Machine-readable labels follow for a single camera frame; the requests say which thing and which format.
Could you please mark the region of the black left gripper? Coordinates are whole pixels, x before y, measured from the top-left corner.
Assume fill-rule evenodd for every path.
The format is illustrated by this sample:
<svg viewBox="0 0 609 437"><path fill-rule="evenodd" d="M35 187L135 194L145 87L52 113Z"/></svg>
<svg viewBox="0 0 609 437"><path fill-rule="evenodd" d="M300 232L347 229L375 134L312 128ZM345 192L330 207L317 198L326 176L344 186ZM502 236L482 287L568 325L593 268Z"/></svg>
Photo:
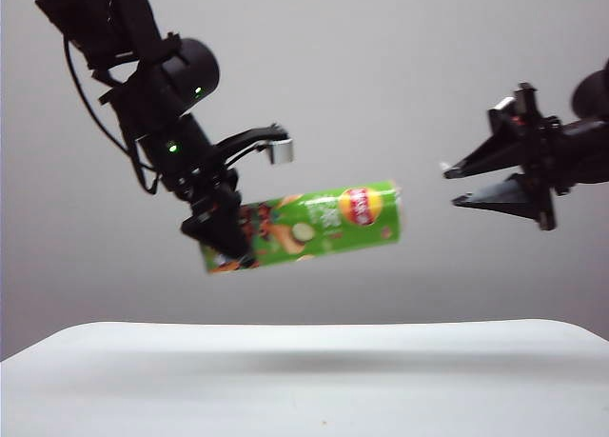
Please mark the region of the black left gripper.
<svg viewBox="0 0 609 437"><path fill-rule="evenodd" d="M164 166L165 188L189 206L181 232L232 259L251 255L239 224L238 180L237 170L226 165L210 171L184 164Z"/></svg>

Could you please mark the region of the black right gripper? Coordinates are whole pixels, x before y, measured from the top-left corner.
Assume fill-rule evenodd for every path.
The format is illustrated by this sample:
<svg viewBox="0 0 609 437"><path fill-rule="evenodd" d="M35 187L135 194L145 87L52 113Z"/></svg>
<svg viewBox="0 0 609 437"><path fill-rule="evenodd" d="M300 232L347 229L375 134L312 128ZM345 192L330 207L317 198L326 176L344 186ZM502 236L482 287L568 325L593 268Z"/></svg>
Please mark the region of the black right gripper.
<svg viewBox="0 0 609 437"><path fill-rule="evenodd" d="M557 227L552 190L559 186L559 195L568 193L557 171L555 142L562 134L562 122L555 115L542 115L536 91L527 82L515 90L518 132L493 133L442 172L445 179L461 179L521 165L523 174L514 173L498 184L458 196L451 201L453 206L535 220L543 231Z"/></svg>

